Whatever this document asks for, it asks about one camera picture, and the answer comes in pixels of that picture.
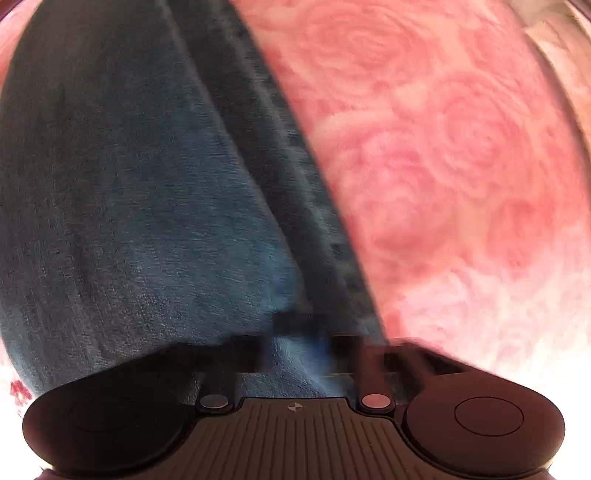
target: crosshair marking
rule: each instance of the crosshair marking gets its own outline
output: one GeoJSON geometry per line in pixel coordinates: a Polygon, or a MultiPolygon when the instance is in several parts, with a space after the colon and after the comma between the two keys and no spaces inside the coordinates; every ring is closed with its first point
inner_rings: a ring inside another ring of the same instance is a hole
{"type": "Polygon", "coordinates": [[[301,403],[290,403],[287,408],[289,408],[291,411],[300,411],[302,408],[304,408],[304,406],[301,403]]]}

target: jeans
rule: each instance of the jeans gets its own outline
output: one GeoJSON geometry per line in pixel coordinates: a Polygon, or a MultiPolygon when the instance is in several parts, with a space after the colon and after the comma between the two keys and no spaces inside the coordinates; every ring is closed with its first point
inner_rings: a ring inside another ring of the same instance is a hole
{"type": "MultiPolygon", "coordinates": [[[[384,333],[313,156],[225,0],[45,0],[0,99],[0,334],[35,395],[312,309],[384,333]]],[[[334,396],[276,340],[240,394],[334,396]]],[[[195,398],[197,377],[175,387],[195,398]]]]}

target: metal screw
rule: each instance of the metal screw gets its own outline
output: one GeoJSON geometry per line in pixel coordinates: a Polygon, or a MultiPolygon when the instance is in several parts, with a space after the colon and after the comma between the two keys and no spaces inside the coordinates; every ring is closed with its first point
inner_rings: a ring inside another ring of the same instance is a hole
{"type": "Polygon", "coordinates": [[[381,410],[382,408],[389,407],[392,401],[386,395],[372,393],[370,395],[364,396],[361,399],[361,403],[366,408],[371,408],[372,410],[381,410]]]}
{"type": "Polygon", "coordinates": [[[228,406],[228,399],[224,395],[212,393],[201,397],[199,403],[203,408],[210,408],[211,410],[218,410],[228,406]]]}

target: ribbed black surface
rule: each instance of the ribbed black surface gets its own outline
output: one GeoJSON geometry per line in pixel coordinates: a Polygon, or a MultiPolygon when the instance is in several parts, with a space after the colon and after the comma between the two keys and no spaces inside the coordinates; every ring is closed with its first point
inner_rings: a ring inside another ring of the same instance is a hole
{"type": "MultiPolygon", "coordinates": [[[[129,480],[451,480],[406,447],[394,425],[346,400],[247,399],[197,424],[159,465],[129,480]],[[303,408],[292,411],[289,405],[303,408]]],[[[531,480],[546,479],[542,474],[531,480]]]]}

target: rounded black cap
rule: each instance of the rounded black cap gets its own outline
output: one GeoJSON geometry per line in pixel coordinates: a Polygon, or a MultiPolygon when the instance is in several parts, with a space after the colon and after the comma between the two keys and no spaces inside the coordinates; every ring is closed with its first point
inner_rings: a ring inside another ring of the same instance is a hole
{"type": "Polygon", "coordinates": [[[139,378],[89,377],[35,400],[23,418],[31,449],[61,473],[112,475],[150,463],[183,431],[186,410],[139,378]]]}
{"type": "Polygon", "coordinates": [[[435,378],[410,402],[404,427],[440,465],[490,477],[548,467],[564,439],[564,418],[550,400],[472,372],[435,378]]]}

